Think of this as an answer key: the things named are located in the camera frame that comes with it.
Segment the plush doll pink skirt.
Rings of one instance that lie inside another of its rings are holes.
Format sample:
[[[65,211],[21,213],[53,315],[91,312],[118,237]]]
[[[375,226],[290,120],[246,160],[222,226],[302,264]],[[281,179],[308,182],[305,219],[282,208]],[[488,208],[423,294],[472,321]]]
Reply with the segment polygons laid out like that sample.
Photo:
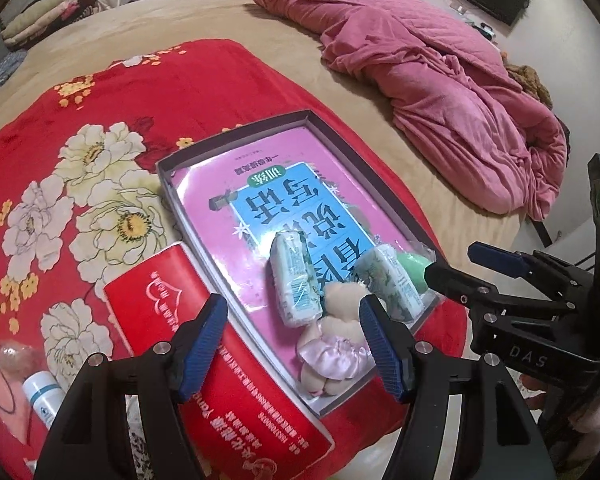
[[[296,347],[300,384],[311,396],[339,396],[375,365],[358,314],[369,294],[362,283],[325,285],[325,314],[306,326]]]

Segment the green makeup sponge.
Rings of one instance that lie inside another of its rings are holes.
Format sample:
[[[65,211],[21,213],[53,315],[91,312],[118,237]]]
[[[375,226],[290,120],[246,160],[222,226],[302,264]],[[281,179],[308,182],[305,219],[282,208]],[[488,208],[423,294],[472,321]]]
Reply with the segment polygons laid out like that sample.
[[[428,289],[425,270],[431,261],[422,255],[416,254],[416,252],[398,252],[396,258],[410,277],[416,290],[420,294],[424,294]]]

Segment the beige bed sheet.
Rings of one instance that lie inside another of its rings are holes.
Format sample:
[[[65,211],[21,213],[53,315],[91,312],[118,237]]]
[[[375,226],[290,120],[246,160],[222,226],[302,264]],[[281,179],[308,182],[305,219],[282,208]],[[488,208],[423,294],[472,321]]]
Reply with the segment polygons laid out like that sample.
[[[402,179],[452,266],[478,278],[491,277],[491,271],[469,262],[467,248],[476,240],[509,248],[520,215],[497,217],[466,202],[393,127],[387,99],[373,87],[329,70],[314,36],[274,18],[252,0],[142,0],[61,29],[35,46],[0,89],[0,129],[56,84],[137,54],[213,38],[242,44],[329,107]]]

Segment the right green tissue pack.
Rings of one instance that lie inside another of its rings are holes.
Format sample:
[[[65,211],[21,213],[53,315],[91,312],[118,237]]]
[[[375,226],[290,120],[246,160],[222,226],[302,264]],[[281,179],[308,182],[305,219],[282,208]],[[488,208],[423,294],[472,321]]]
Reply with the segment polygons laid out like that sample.
[[[425,311],[420,293],[388,244],[363,252],[352,266],[350,278],[381,299],[390,318],[414,323]]]

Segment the green tissue pack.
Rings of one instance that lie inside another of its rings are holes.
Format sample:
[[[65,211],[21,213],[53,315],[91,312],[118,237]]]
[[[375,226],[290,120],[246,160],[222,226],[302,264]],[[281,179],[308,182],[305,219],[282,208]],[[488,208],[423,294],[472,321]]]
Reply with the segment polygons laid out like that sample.
[[[363,252],[352,266],[350,278],[381,299],[390,318],[414,323],[425,311],[420,293],[388,244]]]
[[[276,301],[285,326],[297,328],[323,315],[320,290],[306,236],[302,231],[278,231],[270,252]]]

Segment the red box lid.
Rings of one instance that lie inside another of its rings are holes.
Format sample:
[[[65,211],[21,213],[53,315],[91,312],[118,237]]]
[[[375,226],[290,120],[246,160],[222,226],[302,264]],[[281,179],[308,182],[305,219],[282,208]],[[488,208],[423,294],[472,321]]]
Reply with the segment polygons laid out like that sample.
[[[132,266],[104,288],[129,352],[170,338],[216,291],[183,243]],[[220,479],[299,479],[335,446],[324,425],[225,325],[201,390],[181,408],[204,466]]]

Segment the left green tissue pack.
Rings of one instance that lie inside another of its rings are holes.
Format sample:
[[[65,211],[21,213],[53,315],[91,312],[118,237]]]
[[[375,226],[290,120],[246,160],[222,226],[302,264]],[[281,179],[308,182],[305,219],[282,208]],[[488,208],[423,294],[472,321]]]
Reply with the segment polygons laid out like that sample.
[[[320,290],[306,236],[302,231],[278,231],[270,252],[276,301],[285,326],[297,328],[323,315]]]

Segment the white blue-capped bottle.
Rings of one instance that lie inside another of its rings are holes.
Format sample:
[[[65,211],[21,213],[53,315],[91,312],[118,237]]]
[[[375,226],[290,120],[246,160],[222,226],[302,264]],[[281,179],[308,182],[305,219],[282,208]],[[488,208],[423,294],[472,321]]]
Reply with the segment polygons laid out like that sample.
[[[23,382],[22,390],[35,414],[50,429],[66,395],[55,377],[48,370],[40,370]]]

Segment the clear bag pink item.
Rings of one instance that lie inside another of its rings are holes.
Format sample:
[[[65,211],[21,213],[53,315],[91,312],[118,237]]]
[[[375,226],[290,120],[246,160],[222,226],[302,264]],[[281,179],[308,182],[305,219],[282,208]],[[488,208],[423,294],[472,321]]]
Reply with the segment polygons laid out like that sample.
[[[43,368],[40,352],[14,340],[0,341],[0,371],[22,382]]]

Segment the grey shallow box tray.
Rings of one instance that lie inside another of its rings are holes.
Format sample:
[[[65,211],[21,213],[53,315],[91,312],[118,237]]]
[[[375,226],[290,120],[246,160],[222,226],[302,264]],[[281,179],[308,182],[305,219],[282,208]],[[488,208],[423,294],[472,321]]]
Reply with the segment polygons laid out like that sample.
[[[382,244],[437,259],[387,179],[309,110],[217,134],[156,169],[186,244],[254,355],[316,416],[361,390],[372,368],[339,396],[311,396],[300,384],[300,333],[279,315],[270,250],[278,231],[302,231],[320,285],[347,280],[358,257]]]

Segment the brown clothes pile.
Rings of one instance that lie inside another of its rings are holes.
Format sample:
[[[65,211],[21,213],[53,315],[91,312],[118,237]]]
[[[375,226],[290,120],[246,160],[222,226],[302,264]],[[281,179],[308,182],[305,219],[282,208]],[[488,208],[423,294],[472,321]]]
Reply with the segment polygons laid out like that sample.
[[[554,107],[550,90],[544,86],[540,76],[533,67],[529,65],[515,65],[509,62],[506,52],[501,53],[501,58],[508,76],[516,81],[524,92],[544,104],[549,110]]]

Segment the pink quilted duvet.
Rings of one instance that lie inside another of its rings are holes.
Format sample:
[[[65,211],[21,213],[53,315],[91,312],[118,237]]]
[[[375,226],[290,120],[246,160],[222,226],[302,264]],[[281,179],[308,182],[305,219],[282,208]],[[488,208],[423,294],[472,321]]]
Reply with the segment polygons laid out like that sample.
[[[562,125],[478,32],[424,0],[253,1],[314,32],[331,70],[374,84],[396,128],[466,200],[548,216],[567,165]]]

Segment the pink cloth in bag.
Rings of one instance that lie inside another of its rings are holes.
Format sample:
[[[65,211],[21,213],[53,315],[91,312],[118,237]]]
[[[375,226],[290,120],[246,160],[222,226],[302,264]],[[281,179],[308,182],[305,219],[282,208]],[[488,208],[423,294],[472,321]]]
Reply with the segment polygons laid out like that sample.
[[[27,445],[31,405],[23,393],[22,382],[0,369],[0,421],[21,444]]]

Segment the red floral blanket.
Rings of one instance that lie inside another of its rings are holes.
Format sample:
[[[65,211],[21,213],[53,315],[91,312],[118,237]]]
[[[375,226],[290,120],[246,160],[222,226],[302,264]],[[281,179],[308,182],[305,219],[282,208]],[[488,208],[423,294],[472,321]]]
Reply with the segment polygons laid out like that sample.
[[[246,122],[312,110],[413,196],[332,110],[230,40],[197,40],[47,90],[0,130],[0,340],[68,386],[88,352],[121,356],[105,285],[178,238],[159,159]]]

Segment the folded blankets stack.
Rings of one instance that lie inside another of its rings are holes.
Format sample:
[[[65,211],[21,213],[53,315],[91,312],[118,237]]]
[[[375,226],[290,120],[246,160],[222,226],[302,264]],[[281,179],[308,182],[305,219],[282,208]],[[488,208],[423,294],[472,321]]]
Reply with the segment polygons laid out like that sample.
[[[18,44],[42,32],[53,21],[76,10],[79,0],[38,0],[20,12],[1,31],[4,45],[14,50]]]

